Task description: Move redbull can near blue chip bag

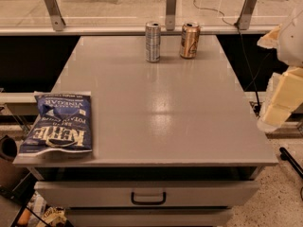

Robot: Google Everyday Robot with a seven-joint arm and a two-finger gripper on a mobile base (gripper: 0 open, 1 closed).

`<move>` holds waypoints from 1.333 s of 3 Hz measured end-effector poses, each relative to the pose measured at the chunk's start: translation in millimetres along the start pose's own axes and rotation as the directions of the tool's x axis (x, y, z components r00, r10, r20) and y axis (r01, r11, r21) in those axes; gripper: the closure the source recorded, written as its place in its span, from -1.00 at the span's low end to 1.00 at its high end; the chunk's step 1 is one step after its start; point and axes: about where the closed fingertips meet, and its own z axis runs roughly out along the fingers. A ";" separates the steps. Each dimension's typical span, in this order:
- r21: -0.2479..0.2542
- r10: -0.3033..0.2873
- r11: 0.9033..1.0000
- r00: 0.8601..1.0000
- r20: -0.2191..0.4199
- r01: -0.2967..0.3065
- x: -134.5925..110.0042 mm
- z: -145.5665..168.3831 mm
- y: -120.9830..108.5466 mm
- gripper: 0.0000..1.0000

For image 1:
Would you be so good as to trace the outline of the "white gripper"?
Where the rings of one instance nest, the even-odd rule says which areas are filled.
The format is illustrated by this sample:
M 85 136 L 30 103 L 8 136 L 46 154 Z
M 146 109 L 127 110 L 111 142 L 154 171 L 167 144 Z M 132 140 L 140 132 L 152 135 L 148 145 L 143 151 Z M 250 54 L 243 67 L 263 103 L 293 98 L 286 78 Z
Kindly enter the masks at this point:
M 269 79 L 257 125 L 261 131 L 273 132 L 303 103 L 303 4 L 297 4 L 282 25 L 260 37 L 257 46 L 276 49 L 280 61 L 295 66 Z

